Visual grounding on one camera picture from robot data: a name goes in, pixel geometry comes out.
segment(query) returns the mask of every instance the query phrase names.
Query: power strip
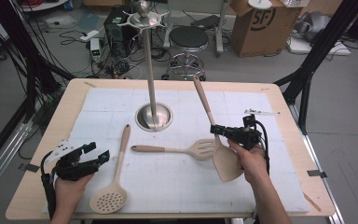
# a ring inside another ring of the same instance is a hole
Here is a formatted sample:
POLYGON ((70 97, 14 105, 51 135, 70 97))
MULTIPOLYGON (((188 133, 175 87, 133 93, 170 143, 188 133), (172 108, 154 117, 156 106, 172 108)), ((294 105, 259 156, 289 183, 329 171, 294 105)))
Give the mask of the power strip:
POLYGON ((93 36, 97 35, 98 33, 100 33, 100 32, 93 30, 93 31, 90 31, 86 36, 81 36, 80 39, 83 41, 87 41, 88 39, 92 38, 93 36))

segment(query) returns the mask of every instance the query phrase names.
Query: wooden utensil handle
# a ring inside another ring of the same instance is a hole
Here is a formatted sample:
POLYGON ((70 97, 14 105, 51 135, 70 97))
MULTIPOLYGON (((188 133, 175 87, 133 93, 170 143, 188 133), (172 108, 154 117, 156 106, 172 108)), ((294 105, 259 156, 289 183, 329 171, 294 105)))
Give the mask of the wooden utensil handle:
POLYGON ((197 93, 201 99, 202 105, 204 106, 205 112, 208 115, 208 119, 212 125, 215 125, 214 119, 212 116, 211 108, 209 107, 208 100, 206 99, 205 91, 202 88, 200 79, 197 76, 193 78, 194 86, 196 87, 197 93))
POLYGON ((131 149, 137 152, 164 152, 165 151, 165 147, 151 147, 151 146, 142 146, 142 145, 132 146, 131 149))
POLYGON ((117 168, 115 173, 115 180, 119 179, 120 172, 121 172, 121 166, 123 163, 124 158, 124 151, 126 150, 127 144, 129 142, 130 138, 130 132, 131 132, 131 126, 130 124, 127 124, 124 127, 123 135, 121 136, 121 144, 120 144, 120 152, 118 153, 118 161, 117 161, 117 168))

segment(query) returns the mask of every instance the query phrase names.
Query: human arm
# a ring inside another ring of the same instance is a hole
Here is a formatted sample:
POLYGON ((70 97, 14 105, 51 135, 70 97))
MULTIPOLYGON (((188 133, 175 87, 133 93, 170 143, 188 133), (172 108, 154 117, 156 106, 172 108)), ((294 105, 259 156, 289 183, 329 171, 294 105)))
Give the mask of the human arm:
POLYGON ((68 224, 77 204, 83 196, 87 183, 93 175, 86 175, 77 181, 62 180, 57 178, 55 184, 56 210, 50 224, 68 224))
POLYGON ((230 139, 228 144, 237 152, 239 166, 243 168, 245 179, 252 186, 260 223, 292 223, 267 173, 264 150, 255 146, 248 151, 230 139))

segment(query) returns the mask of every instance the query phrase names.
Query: round stool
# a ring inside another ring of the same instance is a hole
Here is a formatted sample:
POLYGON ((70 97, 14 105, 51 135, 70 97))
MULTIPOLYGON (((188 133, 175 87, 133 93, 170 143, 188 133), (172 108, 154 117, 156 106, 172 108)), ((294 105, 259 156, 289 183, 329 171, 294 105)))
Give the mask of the round stool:
POLYGON ((199 76, 200 80, 206 79, 203 70, 203 61, 190 52, 197 52, 208 47, 208 36, 198 27, 181 26, 170 32, 169 40, 171 46, 183 50, 184 53, 176 54, 168 64, 167 74, 161 79, 167 80, 170 73, 183 76, 185 79, 191 76, 199 76))

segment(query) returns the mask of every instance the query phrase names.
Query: slotted spatula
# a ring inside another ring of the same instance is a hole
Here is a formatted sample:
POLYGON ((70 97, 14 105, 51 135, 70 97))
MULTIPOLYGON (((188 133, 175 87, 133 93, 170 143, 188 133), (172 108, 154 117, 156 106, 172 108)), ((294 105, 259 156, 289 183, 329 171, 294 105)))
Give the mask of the slotted spatula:
MULTIPOLYGON (((200 83, 200 79, 197 76, 194 76, 193 80, 202 105, 205 108, 206 114, 208 115, 208 119, 211 122, 211 125, 215 125, 211 113, 211 108, 209 107, 205 92, 200 83)), ((238 176, 243 174, 243 170, 237 166, 237 154, 234 152, 234 150, 222 144, 219 135, 214 135, 214 141, 215 148, 213 154, 213 164, 217 173, 219 174, 220 180, 222 180, 222 182, 228 182, 238 178, 238 176)))
POLYGON ((199 161, 206 161, 213 157, 214 139, 200 139, 193 144, 193 146, 180 149, 173 147, 151 147, 151 146, 132 146, 132 150, 137 152, 179 152, 187 153, 199 161))
POLYGON ((89 200, 91 209, 100 214, 114 213, 124 206, 127 201, 127 192, 119 183, 124 151, 130 138, 131 126, 127 124, 121 137, 120 152, 118 154, 115 178, 112 183, 92 195, 89 200))

